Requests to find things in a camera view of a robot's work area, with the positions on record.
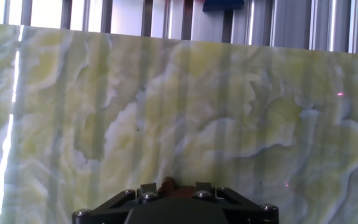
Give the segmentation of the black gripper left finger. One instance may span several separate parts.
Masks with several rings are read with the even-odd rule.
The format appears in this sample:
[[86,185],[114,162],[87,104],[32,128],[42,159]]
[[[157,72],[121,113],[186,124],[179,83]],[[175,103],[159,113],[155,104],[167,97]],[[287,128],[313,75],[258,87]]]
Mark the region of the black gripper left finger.
[[141,185],[137,190],[125,189],[93,210],[73,212],[72,224],[123,224],[133,208],[158,199],[156,183]]

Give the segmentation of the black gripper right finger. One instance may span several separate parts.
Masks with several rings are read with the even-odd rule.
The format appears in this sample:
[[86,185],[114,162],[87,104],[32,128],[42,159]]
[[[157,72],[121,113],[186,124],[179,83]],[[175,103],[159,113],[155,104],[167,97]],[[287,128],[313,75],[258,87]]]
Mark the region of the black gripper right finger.
[[193,198],[217,205],[228,223],[278,224],[278,207],[256,204],[229,187],[213,187],[197,182]]

